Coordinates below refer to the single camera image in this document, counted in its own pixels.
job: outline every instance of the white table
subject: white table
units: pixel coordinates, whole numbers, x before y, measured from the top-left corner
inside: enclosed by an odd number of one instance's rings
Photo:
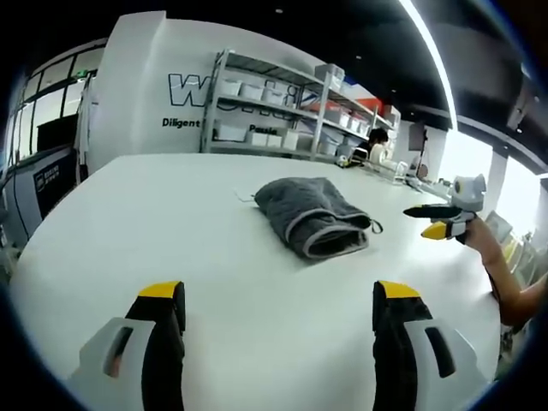
[[[309,264],[278,240],[254,203],[284,176],[327,176],[384,226],[367,250]],[[80,347],[139,290],[187,291],[185,409],[366,410],[375,391],[372,287],[416,288],[432,314],[497,365],[499,315],[474,251],[420,237],[402,210],[439,202],[331,164],[250,156],[119,158],[46,218],[21,256],[11,295],[46,365],[66,378]]]

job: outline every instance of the person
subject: person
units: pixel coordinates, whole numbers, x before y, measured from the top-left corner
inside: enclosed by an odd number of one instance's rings
[[[510,272],[503,251],[481,218],[468,222],[466,244],[479,252],[491,278],[504,325],[523,325],[539,310],[546,295],[546,276],[527,289],[521,289]]]
[[[477,250],[500,306],[505,325],[521,326],[531,320],[525,342],[512,367],[468,407],[469,411],[540,409],[544,402],[548,367],[548,293],[546,276],[521,289],[512,276],[501,247],[480,218],[468,222],[466,244]]]
[[[367,155],[371,155],[371,150],[376,144],[384,144],[388,142],[388,133],[381,128],[374,128],[369,134],[368,141],[362,141],[357,148],[362,150],[367,150]],[[363,152],[356,151],[352,156],[354,162],[351,166],[356,166],[366,160],[366,157]]]
[[[386,133],[386,131],[381,128],[374,128],[369,134],[369,141],[364,141],[363,143],[361,143],[360,148],[363,148],[364,150],[367,150],[367,152],[371,153],[373,146],[375,146],[376,144],[384,144],[387,142],[388,133]]]

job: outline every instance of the window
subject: window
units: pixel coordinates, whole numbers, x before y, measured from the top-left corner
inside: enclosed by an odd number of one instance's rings
[[[9,162],[9,154],[11,153],[11,135],[14,131],[14,119],[16,114],[11,116],[8,120],[8,126],[6,127],[6,135],[3,141],[3,163]]]
[[[65,107],[63,110],[63,117],[76,114],[85,84],[85,81],[78,81],[77,83],[68,86],[67,97],[65,98]]]
[[[61,101],[63,89],[46,94],[36,101],[33,124],[33,152],[36,152],[38,144],[38,126],[61,116]]]
[[[534,231],[539,197],[539,178],[523,164],[508,158],[496,211],[512,224],[517,235]]]
[[[70,75],[74,77],[81,70],[97,69],[103,58],[103,51],[104,48],[89,50],[76,56],[76,63]]]
[[[31,98],[38,91],[38,83],[40,82],[40,73],[36,74],[34,77],[31,77],[25,87],[25,94],[23,99]]]
[[[26,105],[22,110],[17,113],[17,120],[15,122],[14,130],[14,160],[17,157],[15,152],[19,150],[19,159],[22,160],[31,154],[30,142],[31,142],[31,120],[33,117],[34,103]]]
[[[489,178],[493,149],[469,135],[449,130],[438,176],[452,182],[456,176]]]
[[[44,71],[44,77],[40,84],[40,90],[53,86],[59,81],[66,80],[69,77],[70,65],[74,57],[66,58],[61,62],[54,64]]]

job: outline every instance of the human arm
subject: human arm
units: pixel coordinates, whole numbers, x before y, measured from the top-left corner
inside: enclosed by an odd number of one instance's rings
[[[491,278],[505,325],[522,325],[538,310],[545,295],[546,277],[522,290],[510,272],[503,251],[481,218],[467,224],[466,244],[477,250]]]

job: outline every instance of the gray towel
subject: gray towel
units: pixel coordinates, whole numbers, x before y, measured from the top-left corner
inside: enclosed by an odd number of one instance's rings
[[[350,205],[326,178],[282,178],[255,194],[255,202],[276,234],[309,259],[328,259],[367,247],[364,232],[382,226]]]

